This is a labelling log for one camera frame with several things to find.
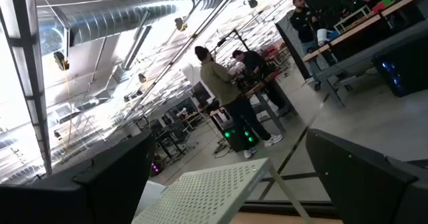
black pants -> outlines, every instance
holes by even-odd
[[[243,128],[245,126],[245,122],[247,122],[262,140],[270,139],[270,134],[257,119],[253,106],[251,106],[251,103],[247,98],[240,96],[232,103],[226,104],[225,109],[231,115],[238,128]]]
[[[286,107],[286,103],[281,98],[281,94],[278,92],[279,90],[276,89],[276,83],[275,80],[269,81],[266,83],[265,91],[267,94],[267,97],[274,103],[279,109],[282,109]]]

red object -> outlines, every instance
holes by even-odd
[[[385,5],[385,3],[379,3],[378,5],[376,5],[375,7],[373,7],[373,12],[374,13],[379,13],[383,10],[385,10],[387,8],[387,6]]]

air duct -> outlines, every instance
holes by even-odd
[[[138,27],[144,12],[149,11],[145,25],[167,17],[187,15],[201,1],[201,10],[214,8],[221,0],[108,0],[73,5],[56,5],[68,17],[72,45],[100,39]],[[41,53],[63,49],[63,27],[49,6],[37,8]]]

wire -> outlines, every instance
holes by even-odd
[[[229,150],[224,155],[222,155],[222,156],[217,156],[218,153],[215,154],[214,155],[214,159],[216,159],[216,158],[223,158],[224,156],[227,156],[227,154],[232,153],[232,152],[233,152],[233,149],[229,148]]]
[[[64,78],[66,79],[66,86],[67,86],[67,93],[68,93],[68,104],[70,105],[70,110],[73,112],[73,110],[72,110],[72,99],[70,97],[70,85],[68,84],[68,78],[67,78],[67,74],[66,74],[66,61],[65,60],[62,62],[62,65],[64,67]],[[64,158],[67,155],[68,148],[70,147],[70,136],[71,135],[72,135],[72,115],[70,115],[70,129],[68,130],[68,140],[67,140],[67,145],[66,145],[66,151],[61,158],[61,162],[64,161]]]

white sneaker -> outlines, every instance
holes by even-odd
[[[251,157],[253,156],[253,153],[252,153],[252,151],[251,151],[251,150],[244,150],[244,151],[243,151],[243,156],[244,156],[245,158],[251,158]]]
[[[251,151],[252,154],[255,154],[257,152],[257,149],[255,147],[252,147],[249,151]]]
[[[282,140],[282,135],[271,135],[269,140],[265,140],[265,147],[271,147],[273,144],[278,143],[279,141]]]

